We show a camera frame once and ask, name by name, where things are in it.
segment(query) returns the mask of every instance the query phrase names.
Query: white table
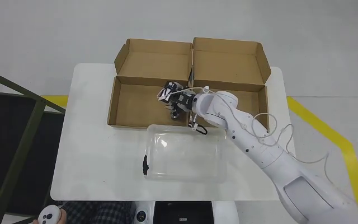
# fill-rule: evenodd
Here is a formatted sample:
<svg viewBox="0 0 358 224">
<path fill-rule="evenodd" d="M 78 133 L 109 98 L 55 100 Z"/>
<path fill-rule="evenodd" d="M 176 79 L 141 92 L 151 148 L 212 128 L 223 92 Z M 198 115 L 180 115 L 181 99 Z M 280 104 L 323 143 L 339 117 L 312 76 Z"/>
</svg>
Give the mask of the white table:
<svg viewBox="0 0 358 224">
<path fill-rule="evenodd" d="M 269 112 L 278 130 L 290 123 L 282 72 L 271 67 Z M 113 64 L 78 64 L 73 73 L 51 196 L 55 200 L 278 200 L 270 179 L 230 142 L 222 184 L 146 180 L 142 162 L 146 130 L 106 124 Z M 280 144 L 286 145 L 290 131 Z M 289 150 L 294 151 L 293 141 Z"/>
</svg>

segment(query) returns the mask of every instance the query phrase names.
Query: cardboard box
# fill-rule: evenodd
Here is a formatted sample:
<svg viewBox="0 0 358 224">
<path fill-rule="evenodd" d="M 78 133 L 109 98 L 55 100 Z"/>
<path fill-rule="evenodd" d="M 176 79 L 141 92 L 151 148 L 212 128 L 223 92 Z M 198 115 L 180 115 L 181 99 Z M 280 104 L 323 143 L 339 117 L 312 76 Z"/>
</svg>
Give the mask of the cardboard box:
<svg viewBox="0 0 358 224">
<path fill-rule="evenodd" d="M 192 66 L 194 82 L 188 83 Z M 193 46 L 128 39 L 115 59 L 115 67 L 117 76 L 107 121 L 111 126 L 187 126 L 188 116 L 172 120 L 169 110 L 156 99 L 169 80 L 183 86 L 209 86 L 213 91 L 231 92 L 239 98 L 238 109 L 252 115 L 268 112 L 265 82 L 271 70 L 262 45 L 257 42 L 194 38 Z M 267 115 L 257 119 L 269 127 Z M 201 118 L 197 121 L 211 126 Z"/>
<path fill-rule="evenodd" d="M 238 109 L 252 115 L 268 113 L 265 82 L 271 74 L 263 47 L 258 42 L 194 38 L 194 86 L 224 90 L 239 99 Z M 257 118 L 269 128 L 269 118 Z M 198 123 L 211 126 L 203 119 Z"/>
<path fill-rule="evenodd" d="M 188 116 L 172 120 L 156 95 L 168 80 L 188 85 L 192 44 L 128 39 L 115 61 L 117 76 L 107 124 L 142 127 L 151 124 L 187 126 Z"/>
</svg>

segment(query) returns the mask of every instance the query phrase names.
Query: yellow tape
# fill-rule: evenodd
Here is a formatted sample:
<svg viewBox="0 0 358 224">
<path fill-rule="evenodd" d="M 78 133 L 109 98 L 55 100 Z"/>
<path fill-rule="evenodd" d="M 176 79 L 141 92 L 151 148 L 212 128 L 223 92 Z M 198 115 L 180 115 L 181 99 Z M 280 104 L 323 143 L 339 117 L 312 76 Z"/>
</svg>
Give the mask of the yellow tape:
<svg viewBox="0 0 358 224">
<path fill-rule="evenodd" d="M 354 153 L 353 144 L 350 143 L 345 137 L 341 136 L 338 132 L 333 130 L 325 122 L 320 120 L 309 110 L 307 110 L 304 106 L 299 104 L 292 97 L 287 97 L 287 103 L 290 110 L 292 110 L 297 116 L 302 118 L 319 133 L 328 138 L 331 142 L 333 142 L 341 149 L 349 179 L 351 181 L 353 194 L 355 196 L 356 201 L 358 202 L 358 160 Z"/>
<path fill-rule="evenodd" d="M 42 96 L 42 97 L 59 106 L 62 107 L 67 106 L 68 96 Z"/>
</svg>

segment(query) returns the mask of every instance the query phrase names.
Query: transparent plastic bin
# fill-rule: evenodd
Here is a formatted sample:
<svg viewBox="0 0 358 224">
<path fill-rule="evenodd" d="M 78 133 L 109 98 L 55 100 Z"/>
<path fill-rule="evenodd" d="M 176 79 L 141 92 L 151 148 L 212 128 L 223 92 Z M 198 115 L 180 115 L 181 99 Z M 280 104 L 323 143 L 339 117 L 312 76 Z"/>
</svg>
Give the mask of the transparent plastic bin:
<svg viewBox="0 0 358 224">
<path fill-rule="evenodd" d="M 218 182 L 226 179 L 222 149 L 225 131 L 207 128 L 203 135 L 189 127 L 150 125 L 147 129 L 149 180 Z"/>
</svg>

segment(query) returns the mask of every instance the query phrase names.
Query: person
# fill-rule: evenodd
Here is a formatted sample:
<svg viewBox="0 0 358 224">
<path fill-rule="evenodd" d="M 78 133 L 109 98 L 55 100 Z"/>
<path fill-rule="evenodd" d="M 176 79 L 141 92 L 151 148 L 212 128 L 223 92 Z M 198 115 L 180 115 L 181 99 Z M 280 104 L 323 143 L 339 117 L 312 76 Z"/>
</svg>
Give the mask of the person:
<svg viewBox="0 0 358 224">
<path fill-rule="evenodd" d="M 131 224 L 132 202 L 69 201 L 61 207 L 58 224 Z"/>
</svg>

